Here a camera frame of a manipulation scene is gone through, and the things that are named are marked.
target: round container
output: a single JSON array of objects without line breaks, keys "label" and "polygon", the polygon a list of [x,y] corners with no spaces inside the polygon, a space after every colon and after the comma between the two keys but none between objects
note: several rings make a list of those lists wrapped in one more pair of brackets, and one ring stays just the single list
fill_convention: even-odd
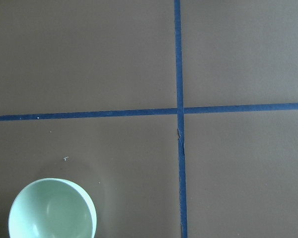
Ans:
[{"label": "round container", "polygon": [[76,183],[44,178],[26,186],[9,215],[10,238],[94,238],[96,210]]}]

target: blue tape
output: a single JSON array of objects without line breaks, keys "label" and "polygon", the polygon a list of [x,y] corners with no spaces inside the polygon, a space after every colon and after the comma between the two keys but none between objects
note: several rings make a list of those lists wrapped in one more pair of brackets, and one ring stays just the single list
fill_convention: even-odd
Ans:
[{"label": "blue tape", "polygon": [[53,114],[26,114],[0,116],[0,121],[4,120],[38,120],[38,119],[69,119],[69,118],[105,118],[105,117],[131,117],[150,115],[171,115],[177,114],[176,108],[166,109],[141,109],[124,111],[100,111],[81,113],[53,113]]},{"label": "blue tape", "polygon": [[178,117],[178,153],[180,181],[180,222],[182,238],[188,237],[187,195],[184,154],[184,107],[182,78],[182,41],[181,41],[181,6],[180,0],[174,0],[175,60],[177,85],[177,117]]},{"label": "blue tape", "polygon": [[185,114],[298,110],[298,103],[185,108]]}]

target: light green bowl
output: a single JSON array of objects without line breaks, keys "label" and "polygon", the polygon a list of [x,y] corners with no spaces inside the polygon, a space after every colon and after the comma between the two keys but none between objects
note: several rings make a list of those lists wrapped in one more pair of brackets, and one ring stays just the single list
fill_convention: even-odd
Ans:
[{"label": "light green bowl", "polygon": [[26,186],[9,215],[10,238],[93,238],[96,211],[76,183],[44,178]]}]

